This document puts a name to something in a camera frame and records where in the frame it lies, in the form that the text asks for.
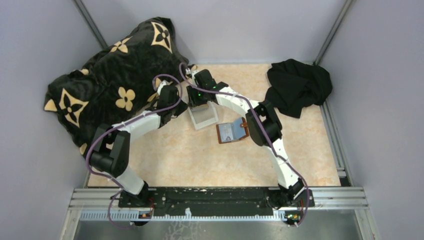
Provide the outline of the white plastic card box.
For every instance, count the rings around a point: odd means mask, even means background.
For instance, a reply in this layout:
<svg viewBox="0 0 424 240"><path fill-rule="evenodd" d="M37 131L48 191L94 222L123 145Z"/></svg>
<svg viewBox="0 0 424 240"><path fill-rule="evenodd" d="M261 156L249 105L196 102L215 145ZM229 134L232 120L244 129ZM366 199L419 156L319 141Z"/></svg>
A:
<svg viewBox="0 0 424 240"><path fill-rule="evenodd" d="M208 105L207 109L195 109L195 107L190 106L187 108L195 130L200 130L219 122L215 105L211 101L208 101L206 104Z"/></svg>

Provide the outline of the brown leather card holder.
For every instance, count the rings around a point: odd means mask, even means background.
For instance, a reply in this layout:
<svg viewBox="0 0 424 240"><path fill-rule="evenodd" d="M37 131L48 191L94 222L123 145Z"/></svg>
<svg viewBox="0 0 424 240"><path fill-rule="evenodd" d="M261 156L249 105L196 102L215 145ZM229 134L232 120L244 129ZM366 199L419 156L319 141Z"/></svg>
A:
<svg viewBox="0 0 424 240"><path fill-rule="evenodd" d="M216 124L215 127L219 144L238 142L250 136L248 123L244 117L233 122Z"/></svg>

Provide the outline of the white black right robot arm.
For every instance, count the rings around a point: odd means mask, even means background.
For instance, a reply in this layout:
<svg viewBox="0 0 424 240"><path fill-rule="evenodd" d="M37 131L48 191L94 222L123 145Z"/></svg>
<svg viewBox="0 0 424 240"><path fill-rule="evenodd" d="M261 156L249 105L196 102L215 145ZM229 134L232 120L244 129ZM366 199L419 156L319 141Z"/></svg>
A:
<svg viewBox="0 0 424 240"><path fill-rule="evenodd" d="M185 80L191 79L190 87L197 90L199 98L226 107L245 118L252 141L267 150L277 175L282 205L300 204L306 211L311 204L311 194L305 178L292 166L285 150L282 123L272 104L252 100L224 82L215 82L207 70L191 70L184 67L181 72Z"/></svg>

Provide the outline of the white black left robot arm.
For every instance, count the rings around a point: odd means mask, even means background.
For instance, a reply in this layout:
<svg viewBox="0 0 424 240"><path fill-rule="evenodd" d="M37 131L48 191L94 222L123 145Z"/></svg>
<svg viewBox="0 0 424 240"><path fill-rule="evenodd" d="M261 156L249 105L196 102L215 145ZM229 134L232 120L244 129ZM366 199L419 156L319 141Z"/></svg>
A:
<svg viewBox="0 0 424 240"><path fill-rule="evenodd" d="M114 181L138 207L149 203L149 185L129 166L131 143L168 123L183 105L179 90L165 85L159 89L156 107L114 125L100 125L86 153L89 167Z"/></svg>

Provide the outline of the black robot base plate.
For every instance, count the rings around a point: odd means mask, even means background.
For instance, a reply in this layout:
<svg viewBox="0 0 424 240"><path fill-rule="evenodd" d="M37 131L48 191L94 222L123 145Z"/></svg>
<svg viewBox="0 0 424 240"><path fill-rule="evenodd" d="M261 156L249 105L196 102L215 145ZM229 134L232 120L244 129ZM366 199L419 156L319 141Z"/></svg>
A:
<svg viewBox="0 0 424 240"><path fill-rule="evenodd" d="M267 217L288 207L300 211L299 203L282 205L279 187L151 187L146 204L122 192L120 208L148 208L155 217ZM313 194L309 207L314 207Z"/></svg>

